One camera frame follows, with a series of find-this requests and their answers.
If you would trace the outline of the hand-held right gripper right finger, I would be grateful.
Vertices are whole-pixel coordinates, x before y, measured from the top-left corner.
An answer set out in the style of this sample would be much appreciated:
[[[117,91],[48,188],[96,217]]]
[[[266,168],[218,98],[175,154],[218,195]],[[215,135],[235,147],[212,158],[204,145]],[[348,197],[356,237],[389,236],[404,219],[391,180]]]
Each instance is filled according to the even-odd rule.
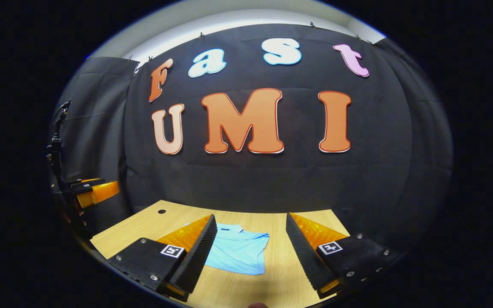
[[[347,236],[295,213],[286,215],[286,233],[320,299],[362,288],[401,257],[362,233]]]

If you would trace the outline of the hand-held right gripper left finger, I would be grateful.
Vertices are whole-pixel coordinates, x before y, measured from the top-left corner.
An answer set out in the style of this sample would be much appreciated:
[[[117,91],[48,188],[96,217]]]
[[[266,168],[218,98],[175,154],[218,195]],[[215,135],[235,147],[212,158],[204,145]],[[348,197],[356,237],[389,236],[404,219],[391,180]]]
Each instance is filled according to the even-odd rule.
[[[138,238],[107,261],[152,291],[186,302],[216,235],[217,221],[211,214],[158,240]]]

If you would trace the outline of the light blue T-shirt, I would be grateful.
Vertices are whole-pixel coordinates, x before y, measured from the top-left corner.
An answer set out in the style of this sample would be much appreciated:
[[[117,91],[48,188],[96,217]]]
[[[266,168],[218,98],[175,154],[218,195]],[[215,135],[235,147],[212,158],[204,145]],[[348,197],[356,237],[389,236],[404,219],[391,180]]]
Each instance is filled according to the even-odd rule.
[[[263,275],[264,251],[269,239],[269,233],[250,232],[241,225],[217,223],[217,235],[205,265],[236,274]]]

